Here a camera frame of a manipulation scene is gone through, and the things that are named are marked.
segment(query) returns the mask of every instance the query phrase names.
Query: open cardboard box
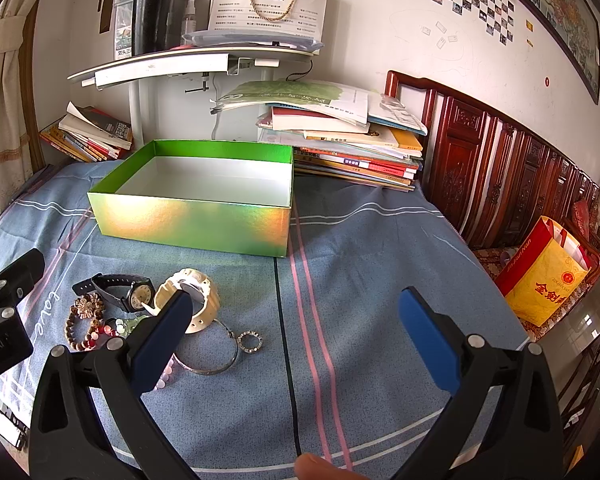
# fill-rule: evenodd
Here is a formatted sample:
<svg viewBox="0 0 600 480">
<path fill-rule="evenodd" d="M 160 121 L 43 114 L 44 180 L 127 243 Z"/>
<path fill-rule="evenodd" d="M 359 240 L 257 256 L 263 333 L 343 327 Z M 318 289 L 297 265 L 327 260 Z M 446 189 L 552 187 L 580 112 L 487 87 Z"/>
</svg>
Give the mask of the open cardboard box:
<svg viewBox="0 0 600 480">
<path fill-rule="evenodd" d="M 88 195 L 104 235 L 285 256 L 292 184 L 290 146 L 153 140 Z"/>
</svg>

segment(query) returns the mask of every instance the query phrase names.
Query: metal ring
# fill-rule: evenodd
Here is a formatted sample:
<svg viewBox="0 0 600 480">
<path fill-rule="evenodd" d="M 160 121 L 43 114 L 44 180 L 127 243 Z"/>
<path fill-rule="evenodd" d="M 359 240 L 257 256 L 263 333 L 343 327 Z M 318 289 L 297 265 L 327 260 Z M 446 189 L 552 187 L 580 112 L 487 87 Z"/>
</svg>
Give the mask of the metal ring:
<svg viewBox="0 0 600 480">
<path fill-rule="evenodd" d="M 187 366 L 186 364 L 184 364 L 178 358 L 178 356 L 176 355 L 176 353 L 174 352 L 173 353 L 173 359 L 174 359 L 174 361 L 176 361 L 186 371 L 193 372 L 193 373 L 198 374 L 198 375 L 206 375 L 206 376 L 209 376 L 209 375 L 218 375 L 218 374 L 221 374 L 222 372 L 224 372 L 225 370 L 228 370 L 231 367 L 231 365 L 235 363 L 235 360 L 238 358 L 238 341 L 236 340 L 234 333 L 231 330 L 229 330 L 227 328 L 227 326 L 224 323 L 222 323 L 220 320 L 214 319 L 213 322 L 214 323 L 218 323 L 218 325 L 220 325 L 222 328 L 224 328 L 227 331 L 227 333 L 229 335 L 229 338 L 231 338 L 232 340 L 234 340 L 234 342 L 235 342 L 235 351 L 234 351 L 233 357 L 231 357 L 231 360 L 227 364 L 221 366 L 220 368 L 216 368 L 215 370 L 197 370 L 196 368 L 191 368 L 191 367 Z"/>
<path fill-rule="evenodd" d="M 246 335 L 254 336 L 254 338 L 256 338 L 258 340 L 258 344 L 256 346 L 254 346 L 253 348 L 247 348 L 245 345 L 242 344 L 242 338 Z M 260 350 L 262 348 L 262 336 L 260 334 L 258 334 L 257 332 L 254 332 L 253 330 L 247 330 L 246 332 L 242 332 L 238 336 L 238 339 L 236 340 L 236 342 L 238 343 L 238 347 L 240 348 L 240 350 L 242 350 L 246 354 L 256 353 L 258 350 Z"/>
</svg>

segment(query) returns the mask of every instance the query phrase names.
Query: watch face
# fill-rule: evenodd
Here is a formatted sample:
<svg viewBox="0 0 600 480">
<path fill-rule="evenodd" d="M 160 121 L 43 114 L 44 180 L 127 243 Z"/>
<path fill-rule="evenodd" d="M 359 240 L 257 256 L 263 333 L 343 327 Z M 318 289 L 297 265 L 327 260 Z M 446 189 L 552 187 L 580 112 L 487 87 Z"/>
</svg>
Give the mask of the watch face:
<svg viewBox="0 0 600 480">
<path fill-rule="evenodd" d="M 153 293 L 149 285 L 138 285 L 131 291 L 129 303 L 131 303 L 131 307 L 135 310 L 141 310 L 143 308 L 142 304 L 148 304 L 151 301 L 152 295 Z"/>
</svg>

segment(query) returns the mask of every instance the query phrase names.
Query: white shelf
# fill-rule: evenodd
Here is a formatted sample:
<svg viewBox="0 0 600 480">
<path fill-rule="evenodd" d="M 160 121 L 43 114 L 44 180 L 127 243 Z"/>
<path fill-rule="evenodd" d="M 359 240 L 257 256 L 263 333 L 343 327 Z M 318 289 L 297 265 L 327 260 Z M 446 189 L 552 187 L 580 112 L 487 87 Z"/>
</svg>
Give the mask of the white shelf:
<svg viewBox="0 0 600 480">
<path fill-rule="evenodd" d="M 199 72 L 227 72 L 241 59 L 253 59 L 255 66 L 276 67 L 280 61 L 309 60 L 311 52 L 291 50 L 281 46 L 231 46 L 182 48 L 142 54 L 113 61 L 75 73 L 67 79 L 82 86 L 98 89 L 160 75 Z"/>
</svg>

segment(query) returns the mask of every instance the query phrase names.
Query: picture frame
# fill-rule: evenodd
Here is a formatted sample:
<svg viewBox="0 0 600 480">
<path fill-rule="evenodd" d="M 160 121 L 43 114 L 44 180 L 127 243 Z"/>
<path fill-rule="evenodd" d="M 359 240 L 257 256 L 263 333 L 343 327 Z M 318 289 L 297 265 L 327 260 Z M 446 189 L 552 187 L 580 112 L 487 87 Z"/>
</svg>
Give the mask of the picture frame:
<svg viewBox="0 0 600 480">
<path fill-rule="evenodd" d="M 600 99 L 600 28 L 587 0 L 519 0 L 544 25 L 580 75 L 595 104 Z"/>
</svg>

